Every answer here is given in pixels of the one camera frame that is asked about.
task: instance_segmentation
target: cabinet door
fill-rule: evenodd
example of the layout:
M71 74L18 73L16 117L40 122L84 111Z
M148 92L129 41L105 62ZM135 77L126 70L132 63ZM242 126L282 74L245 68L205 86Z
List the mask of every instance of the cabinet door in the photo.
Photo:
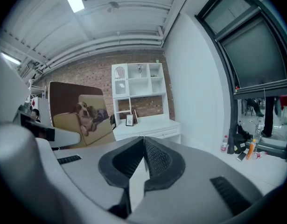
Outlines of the cabinet door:
M112 65L112 97L129 96L127 64Z
M164 128L160 130L142 132L140 133L140 136L144 136L144 137L149 136L149 137L154 137L158 139L164 139L164 138L175 136L178 134L180 134L180 127L174 126L174 127Z

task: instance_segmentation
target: plastic bottle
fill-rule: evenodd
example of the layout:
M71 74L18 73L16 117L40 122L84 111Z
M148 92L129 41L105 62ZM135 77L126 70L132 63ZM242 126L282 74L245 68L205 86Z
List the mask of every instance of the plastic bottle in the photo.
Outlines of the plastic bottle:
M226 135L226 136L224 136L224 139L223 139L223 142L222 142L222 145L221 145L221 152L222 153L226 153L227 142L228 142L228 139L227 139L227 135Z
M268 152L266 152L266 151L261 151L261 152L256 152L256 153L253 153L252 154L252 159L260 159L261 157L263 157L263 156L265 156L265 155L267 155L268 154Z
M251 144L250 144L250 147L249 147L249 151L248 151L248 153L247 153L247 156L246 156L246 159L247 159L247 160L249 160L249 159L251 158L255 146L256 146L256 140L253 139L252 142L251 142Z
M261 120L259 119L259 124L255 127L255 133L253 139L255 140L255 147L253 152L256 153L257 147L259 145L260 139L261 139Z

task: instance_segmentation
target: picture frame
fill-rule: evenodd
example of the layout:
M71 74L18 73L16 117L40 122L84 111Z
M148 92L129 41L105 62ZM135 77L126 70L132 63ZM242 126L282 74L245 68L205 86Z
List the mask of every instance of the picture frame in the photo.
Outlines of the picture frame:
M137 117L137 113L136 113L136 110L135 109L131 109L131 113L133 114L133 123L136 125L138 124L138 117Z
M133 118L134 116L132 114L127 114L126 115L126 126L133 126Z

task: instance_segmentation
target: white cabinet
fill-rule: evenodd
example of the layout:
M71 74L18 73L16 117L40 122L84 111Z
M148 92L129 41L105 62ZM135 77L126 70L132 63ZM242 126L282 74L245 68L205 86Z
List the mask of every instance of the white cabinet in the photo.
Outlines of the white cabinet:
M132 114L132 98L161 96L163 114L138 117L138 124L126 126L120 114ZM116 128L116 140L134 136L151 136L160 139L171 138L180 143L181 126L169 119L168 98L161 63L132 63L112 65L112 97ZM125 110L119 110L119 101L127 100Z
M135 136L149 136L158 139L174 137L171 141L180 143L181 125L161 114L138 118L138 124L132 127L120 124L113 130L113 133L116 140Z
M112 65L112 96L114 98L129 96L127 64Z
M156 96L165 93L161 63L112 65L113 98Z

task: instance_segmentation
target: white floor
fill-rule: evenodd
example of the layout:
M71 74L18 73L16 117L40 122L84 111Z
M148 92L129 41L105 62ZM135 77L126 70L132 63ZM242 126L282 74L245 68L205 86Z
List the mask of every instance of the white floor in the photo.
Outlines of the white floor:
M265 109L260 110L263 114L265 114ZM260 118L263 130L265 126L265 117ZM245 113L241 114L239 112L238 121L241 121L241 125L243 129L250 134L254 135L255 132L255 124L250 122L253 120L254 122L258 123L258 117L256 116L255 112L251 116L250 111L245 116ZM270 138L265 138L265 142L275 144L278 146L286 147L287 145L287 124L285 124L273 111L273 131L272 136Z

